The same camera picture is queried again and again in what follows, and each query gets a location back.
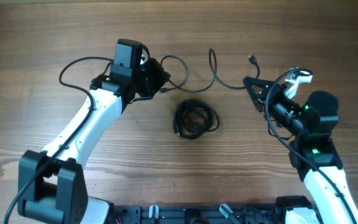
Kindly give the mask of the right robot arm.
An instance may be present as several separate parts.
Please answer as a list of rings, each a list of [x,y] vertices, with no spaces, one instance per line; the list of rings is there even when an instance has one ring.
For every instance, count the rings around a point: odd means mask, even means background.
[[[302,197],[281,197],[280,219],[285,223],[358,223],[358,209],[349,191],[341,158],[331,138],[338,123],[338,99],[314,91],[303,106],[292,99],[311,74],[292,70],[275,81],[245,77],[244,87],[257,111],[264,114],[268,132],[288,150],[293,168],[315,204]]]

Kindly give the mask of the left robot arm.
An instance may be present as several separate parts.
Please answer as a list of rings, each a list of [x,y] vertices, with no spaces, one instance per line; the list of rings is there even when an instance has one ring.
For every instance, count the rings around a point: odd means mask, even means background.
[[[119,39],[106,71],[92,79],[83,106],[66,128],[40,152],[19,161],[14,208],[44,223],[114,223],[114,204],[90,197],[83,170],[94,147],[128,104],[151,100],[170,75],[141,42]]]

